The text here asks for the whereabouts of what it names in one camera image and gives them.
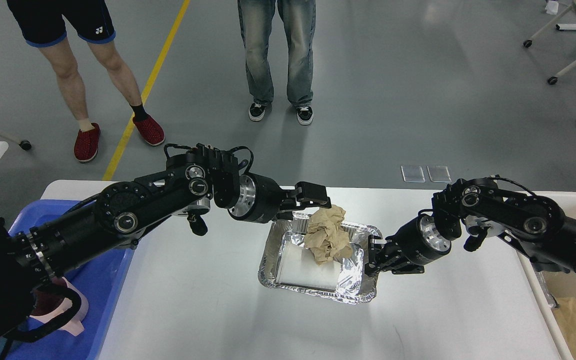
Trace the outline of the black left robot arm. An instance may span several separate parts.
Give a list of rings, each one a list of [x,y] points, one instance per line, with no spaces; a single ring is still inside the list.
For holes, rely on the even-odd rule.
[[[111,249],[138,244],[172,215],[191,214],[192,232],[205,235],[205,210],[191,209],[202,199],[236,221],[259,224],[332,205],[325,186],[300,181],[282,189],[252,173],[254,157],[239,161],[235,155],[243,146],[168,143],[163,150],[169,148],[183,153],[167,155],[164,171],[112,183],[26,233],[10,235],[0,225],[0,337],[32,343],[66,325],[82,299],[53,280]]]

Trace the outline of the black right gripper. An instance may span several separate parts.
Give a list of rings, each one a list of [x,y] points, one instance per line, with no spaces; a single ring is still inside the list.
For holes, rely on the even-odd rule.
[[[382,251],[382,260],[377,255]],[[366,246],[368,263],[365,275],[375,277],[381,272],[395,275],[422,274],[425,265],[450,253],[451,240],[435,225],[434,217],[418,215],[386,239],[370,235]]]

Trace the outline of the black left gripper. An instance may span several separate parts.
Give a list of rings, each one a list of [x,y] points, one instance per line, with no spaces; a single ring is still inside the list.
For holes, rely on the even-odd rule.
[[[248,223],[293,221],[310,215],[306,208],[331,208],[326,186],[298,182],[294,189],[282,189],[272,180],[254,173],[239,177],[237,202],[228,210],[231,218]]]

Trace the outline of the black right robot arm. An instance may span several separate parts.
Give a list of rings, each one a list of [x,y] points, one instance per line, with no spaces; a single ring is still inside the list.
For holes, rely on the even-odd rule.
[[[434,193],[430,208],[419,210],[384,244],[370,244],[365,275],[423,273],[427,264],[450,253],[462,227],[468,233],[463,246],[468,252],[498,237],[529,259],[535,271],[576,273],[576,219],[555,200],[527,187],[519,192],[501,189],[500,180],[460,178]]]

